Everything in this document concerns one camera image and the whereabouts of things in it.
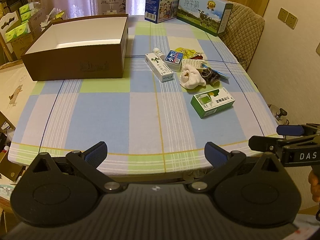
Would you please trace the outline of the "person's right hand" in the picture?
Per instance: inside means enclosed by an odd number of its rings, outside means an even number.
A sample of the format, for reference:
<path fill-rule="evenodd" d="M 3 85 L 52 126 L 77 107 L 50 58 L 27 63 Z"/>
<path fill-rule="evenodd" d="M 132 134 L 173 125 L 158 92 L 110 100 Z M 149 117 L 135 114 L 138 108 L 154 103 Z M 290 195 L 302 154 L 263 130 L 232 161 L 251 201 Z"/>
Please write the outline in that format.
<path fill-rule="evenodd" d="M 309 173 L 308 181 L 310 184 L 310 191 L 314 202 L 319 203 L 320 201 L 320 184 L 319 178 L 314 174 L 313 170 Z"/>

